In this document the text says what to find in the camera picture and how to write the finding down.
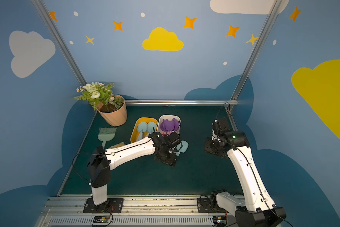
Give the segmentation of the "purple square shovel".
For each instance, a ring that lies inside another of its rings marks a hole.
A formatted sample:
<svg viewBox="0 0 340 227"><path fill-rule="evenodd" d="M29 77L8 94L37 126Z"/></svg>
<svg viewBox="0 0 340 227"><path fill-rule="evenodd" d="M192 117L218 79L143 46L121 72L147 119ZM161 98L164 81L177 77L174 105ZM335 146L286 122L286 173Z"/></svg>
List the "purple square shovel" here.
<svg viewBox="0 0 340 227"><path fill-rule="evenodd" d="M162 130L162 135L167 135L169 132L173 131L173 123L168 119L164 119L160 125L160 129Z"/></svg>
<svg viewBox="0 0 340 227"><path fill-rule="evenodd" d="M173 122L168 120L165 124L167 132L173 132Z"/></svg>

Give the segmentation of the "purple pointed shovel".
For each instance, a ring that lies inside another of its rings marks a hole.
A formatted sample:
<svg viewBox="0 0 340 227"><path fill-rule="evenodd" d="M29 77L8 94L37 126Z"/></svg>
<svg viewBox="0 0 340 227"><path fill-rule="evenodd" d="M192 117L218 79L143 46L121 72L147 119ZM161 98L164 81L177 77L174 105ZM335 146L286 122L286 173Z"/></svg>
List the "purple pointed shovel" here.
<svg viewBox="0 0 340 227"><path fill-rule="evenodd" d="M177 120L176 118L173 118L172 122L173 122L173 131L177 131L180 127L180 121Z"/></svg>

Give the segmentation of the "white plastic storage box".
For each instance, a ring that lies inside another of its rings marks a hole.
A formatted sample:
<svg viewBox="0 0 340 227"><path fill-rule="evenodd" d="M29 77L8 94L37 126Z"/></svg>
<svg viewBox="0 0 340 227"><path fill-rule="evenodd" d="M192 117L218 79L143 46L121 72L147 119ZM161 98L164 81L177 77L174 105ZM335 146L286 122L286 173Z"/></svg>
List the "white plastic storage box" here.
<svg viewBox="0 0 340 227"><path fill-rule="evenodd" d="M180 126L181 126L181 119L178 116L175 116L175 115L162 115L159 118L159 124L157 126L157 132L159 132L160 134L162 133L162 130L160 129L160 125L161 125L161 123L162 123L162 121L164 119L168 119L168 120L171 121L173 118L176 118L177 120L179 120L180 121ZM177 131L174 131L174 132L176 132L178 135L180 135L180 127L179 127L179 129Z"/></svg>

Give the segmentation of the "yellow plastic storage box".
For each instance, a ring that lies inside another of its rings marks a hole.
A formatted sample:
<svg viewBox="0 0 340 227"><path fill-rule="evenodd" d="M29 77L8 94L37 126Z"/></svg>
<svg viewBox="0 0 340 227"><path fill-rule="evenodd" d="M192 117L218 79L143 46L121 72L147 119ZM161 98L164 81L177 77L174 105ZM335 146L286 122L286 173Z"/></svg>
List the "yellow plastic storage box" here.
<svg viewBox="0 0 340 227"><path fill-rule="evenodd" d="M133 131L132 131L132 135L131 135L131 139L130 139L130 142L131 142L131 143L136 142L136 138L137 138L137 136L138 136L137 126L138 126L138 124L141 123L141 122L146 122L146 123L155 122L155 123L157 124L157 126L158 126L158 121L157 121L156 119L154 119L154 118L149 118L149 117L141 117L141 118L139 118L139 119L136 121L135 126L134 126L134 129L133 129ZM144 135L143 138L145 138L145 137L147 137L149 134L148 134L148 132L145 132L143 135Z"/></svg>

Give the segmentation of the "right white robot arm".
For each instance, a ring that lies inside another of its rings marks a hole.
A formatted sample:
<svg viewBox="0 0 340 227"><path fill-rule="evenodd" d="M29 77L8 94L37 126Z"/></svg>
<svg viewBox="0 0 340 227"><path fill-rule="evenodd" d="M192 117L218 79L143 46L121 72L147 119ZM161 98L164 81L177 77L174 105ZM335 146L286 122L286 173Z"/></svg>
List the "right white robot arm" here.
<svg viewBox="0 0 340 227"><path fill-rule="evenodd" d="M225 210L240 227L277 227L286 219L284 208L276 206L263 184L244 132L230 129L226 118L214 120L205 152L232 162L243 191L242 198L225 190L211 192L213 211Z"/></svg>

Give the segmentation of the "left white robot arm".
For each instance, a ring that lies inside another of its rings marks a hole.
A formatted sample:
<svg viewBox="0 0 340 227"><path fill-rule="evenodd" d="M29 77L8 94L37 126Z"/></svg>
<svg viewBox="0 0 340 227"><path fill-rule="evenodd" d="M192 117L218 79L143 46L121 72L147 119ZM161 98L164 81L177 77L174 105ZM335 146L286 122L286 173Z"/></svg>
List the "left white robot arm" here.
<svg viewBox="0 0 340 227"><path fill-rule="evenodd" d="M108 201L107 185L111 180L111 171L116 167L147 155L154 155L156 161L174 166L176 153L182 148L182 140L176 132L170 135L153 132L137 142L118 148L97 147L87 165L92 192L90 201L95 206Z"/></svg>

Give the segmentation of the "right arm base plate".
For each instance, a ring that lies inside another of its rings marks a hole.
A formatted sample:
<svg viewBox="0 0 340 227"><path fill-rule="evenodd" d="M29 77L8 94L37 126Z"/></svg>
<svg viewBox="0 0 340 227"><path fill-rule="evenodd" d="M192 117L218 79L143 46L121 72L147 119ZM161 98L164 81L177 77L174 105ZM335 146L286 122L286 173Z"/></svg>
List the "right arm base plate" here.
<svg viewBox="0 0 340 227"><path fill-rule="evenodd" d="M212 205L211 200L203 196L197 198L197 210L198 213L226 213L226 210Z"/></svg>

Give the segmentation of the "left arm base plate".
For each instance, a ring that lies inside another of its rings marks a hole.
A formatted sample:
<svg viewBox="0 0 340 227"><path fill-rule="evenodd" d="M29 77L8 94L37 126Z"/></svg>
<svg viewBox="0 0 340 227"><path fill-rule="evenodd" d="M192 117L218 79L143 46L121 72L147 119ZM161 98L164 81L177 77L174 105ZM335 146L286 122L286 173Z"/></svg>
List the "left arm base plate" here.
<svg viewBox="0 0 340 227"><path fill-rule="evenodd" d="M83 213L121 213L123 198L108 198L102 204L95 205L93 198L86 200Z"/></svg>

